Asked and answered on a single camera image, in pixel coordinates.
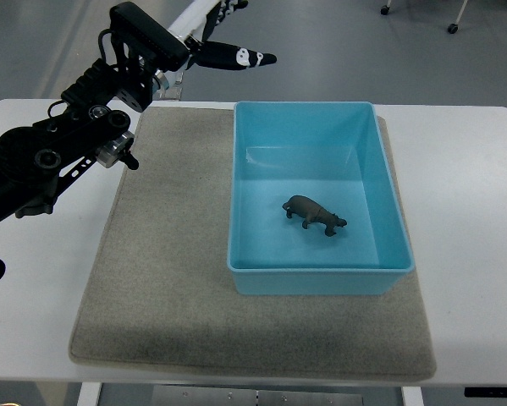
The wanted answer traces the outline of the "black white robotic left hand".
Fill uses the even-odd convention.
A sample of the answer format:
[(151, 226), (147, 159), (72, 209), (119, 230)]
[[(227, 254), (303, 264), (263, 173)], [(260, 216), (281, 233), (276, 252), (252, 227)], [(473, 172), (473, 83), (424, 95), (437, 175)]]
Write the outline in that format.
[(248, 1), (193, 1), (170, 25), (168, 31), (189, 50), (188, 69), (193, 64), (210, 69), (238, 71), (275, 64), (271, 53), (209, 41), (209, 37), (232, 13), (248, 6)]

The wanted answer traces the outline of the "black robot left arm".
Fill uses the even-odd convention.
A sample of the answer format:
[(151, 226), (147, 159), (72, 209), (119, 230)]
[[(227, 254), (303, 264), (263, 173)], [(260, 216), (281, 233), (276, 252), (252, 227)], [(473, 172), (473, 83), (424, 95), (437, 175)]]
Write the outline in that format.
[(98, 58), (66, 91), (64, 112), (0, 136), (0, 222), (50, 214), (58, 197), (101, 158), (136, 169), (127, 113), (112, 110), (117, 97), (137, 112), (162, 88), (157, 72), (177, 71), (189, 59), (186, 45), (132, 2), (109, 11), (116, 63)]

